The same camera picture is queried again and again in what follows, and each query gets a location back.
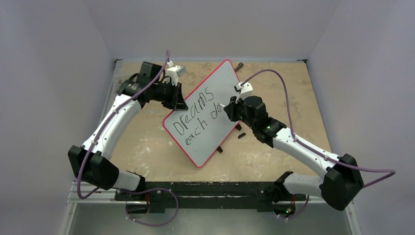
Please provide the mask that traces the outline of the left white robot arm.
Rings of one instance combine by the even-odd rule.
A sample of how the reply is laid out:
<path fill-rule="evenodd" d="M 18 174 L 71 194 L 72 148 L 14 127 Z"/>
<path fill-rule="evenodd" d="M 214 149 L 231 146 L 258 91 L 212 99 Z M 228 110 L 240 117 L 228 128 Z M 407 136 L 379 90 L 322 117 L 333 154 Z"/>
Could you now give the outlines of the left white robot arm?
<path fill-rule="evenodd" d="M 88 197 L 82 195 L 81 182 L 96 189 L 126 191 L 133 200 L 145 196 L 145 177 L 119 169 L 110 159 L 126 127 L 146 103 L 157 101 L 173 111 L 188 110 L 178 81 L 185 72 L 184 66 L 169 60 L 162 66 L 143 62 L 138 73 L 121 83 L 111 109 L 97 129 L 82 145 L 73 145 L 68 151 L 80 199 Z"/>

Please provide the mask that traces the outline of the red framed whiteboard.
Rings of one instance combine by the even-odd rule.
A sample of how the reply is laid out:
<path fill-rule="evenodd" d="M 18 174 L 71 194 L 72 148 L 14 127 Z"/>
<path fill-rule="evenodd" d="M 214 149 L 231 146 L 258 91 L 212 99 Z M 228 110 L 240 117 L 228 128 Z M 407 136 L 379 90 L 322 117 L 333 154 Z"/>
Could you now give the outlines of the red framed whiteboard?
<path fill-rule="evenodd" d="M 239 81 L 231 61 L 224 60 L 185 97 L 187 111 L 164 118 L 164 129 L 196 167 L 202 167 L 239 124 L 219 106 L 237 95 L 234 86 Z"/>

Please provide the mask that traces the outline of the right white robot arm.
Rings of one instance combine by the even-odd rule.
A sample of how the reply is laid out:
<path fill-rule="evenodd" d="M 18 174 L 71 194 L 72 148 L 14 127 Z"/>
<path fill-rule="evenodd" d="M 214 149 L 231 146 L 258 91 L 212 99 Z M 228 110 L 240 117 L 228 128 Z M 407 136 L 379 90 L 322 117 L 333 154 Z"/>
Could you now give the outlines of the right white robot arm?
<path fill-rule="evenodd" d="M 229 120 L 241 121 L 250 127 L 258 141 L 289 154 L 316 173 L 316 176 L 288 173 L 280 177 L 275 185 L 278 198 L 306 194 L 320 197 L 332 208 L 343 211 L 363 188 L 364 182 L 353 156 L 340 157 L 299 137 L 284 123 L 268 115 L 260 97 L 237 100 L 233 96 L 223 110 Z"/>

